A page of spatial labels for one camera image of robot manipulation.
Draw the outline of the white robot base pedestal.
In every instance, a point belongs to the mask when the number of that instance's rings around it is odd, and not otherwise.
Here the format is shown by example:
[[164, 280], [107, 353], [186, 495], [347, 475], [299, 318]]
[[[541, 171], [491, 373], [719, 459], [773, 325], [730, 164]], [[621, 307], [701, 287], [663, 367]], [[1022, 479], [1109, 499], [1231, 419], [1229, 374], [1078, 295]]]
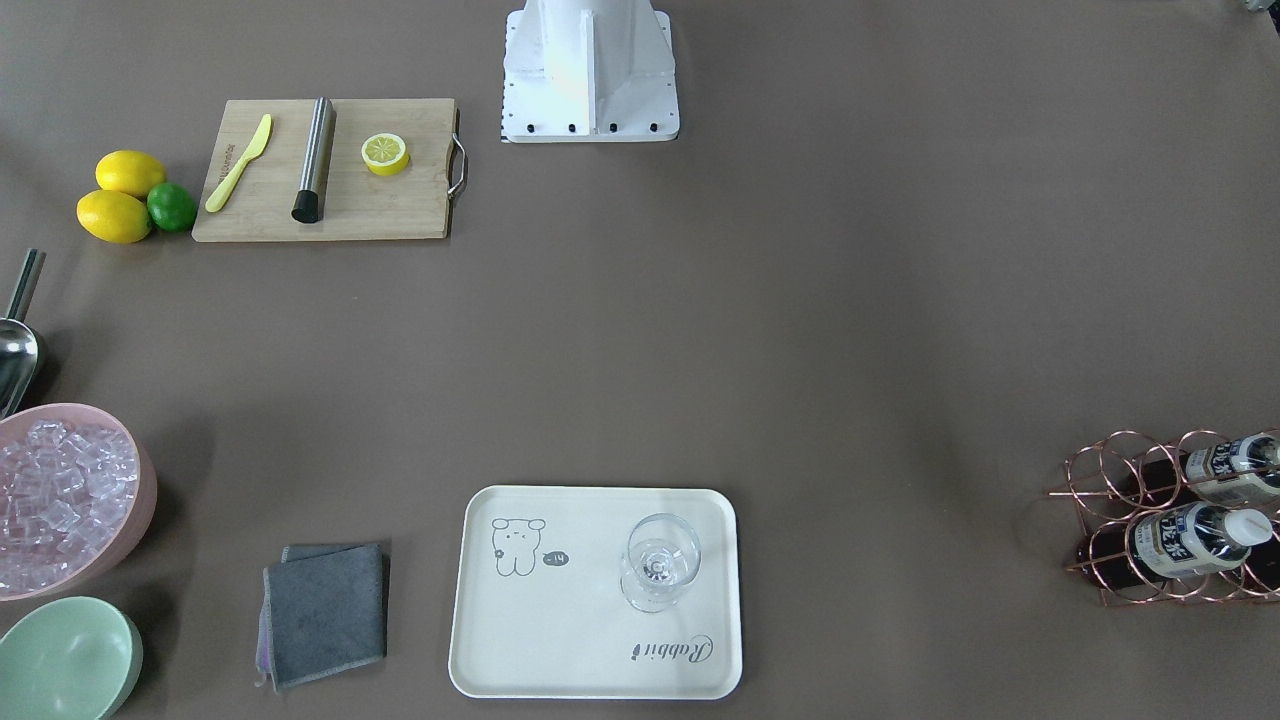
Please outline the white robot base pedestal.
[[671, 18], [649, 1], [527, 1], [504, 28], [503, 142], [678, 137]]

